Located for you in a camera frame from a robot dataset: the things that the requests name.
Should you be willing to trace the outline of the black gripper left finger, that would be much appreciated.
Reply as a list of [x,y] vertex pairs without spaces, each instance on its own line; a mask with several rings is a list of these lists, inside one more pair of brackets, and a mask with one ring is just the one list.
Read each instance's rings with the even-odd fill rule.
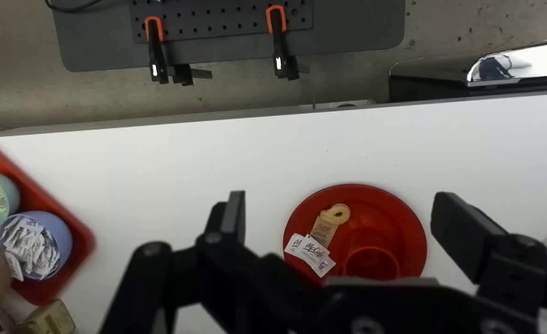
[[203,240],[209,246],[242,246],[246,235],[246,203],[242,192],[231,192],[224,203],[216,203],[207,218]]

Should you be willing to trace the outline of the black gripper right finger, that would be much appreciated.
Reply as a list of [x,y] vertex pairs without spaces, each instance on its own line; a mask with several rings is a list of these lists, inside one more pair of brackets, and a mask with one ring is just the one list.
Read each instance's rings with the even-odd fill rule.
[[498,248],[544,251],[541,242],[507,233],[481,211],[450,192],[437,192],[433,196],[430,233],[472,285],[480,283],[491,253]]

